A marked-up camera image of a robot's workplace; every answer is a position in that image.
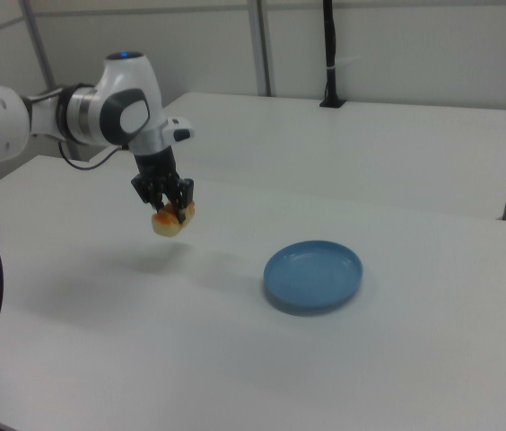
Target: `white table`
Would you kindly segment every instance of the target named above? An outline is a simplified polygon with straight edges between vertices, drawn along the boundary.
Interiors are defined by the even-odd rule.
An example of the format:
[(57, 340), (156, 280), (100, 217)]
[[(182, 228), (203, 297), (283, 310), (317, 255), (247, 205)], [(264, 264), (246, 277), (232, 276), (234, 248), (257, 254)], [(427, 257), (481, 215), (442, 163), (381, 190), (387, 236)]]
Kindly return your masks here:
[[(506, 430), (506, 222), (196, 176), (153, 234), (125, 169), (39, 157), (0, 181), (0, 423), (33, 430)], [(278, 312), (281, 247), (364, 265), (342, 309)]]
[[(491, 220), (504, 214), (504, 110), (330, 110), (318, 101), (189, 93), (166, 111), (196, 130), (174, 146), (185, 177)], [(111, 164), (135, 169), (128, 154)]]

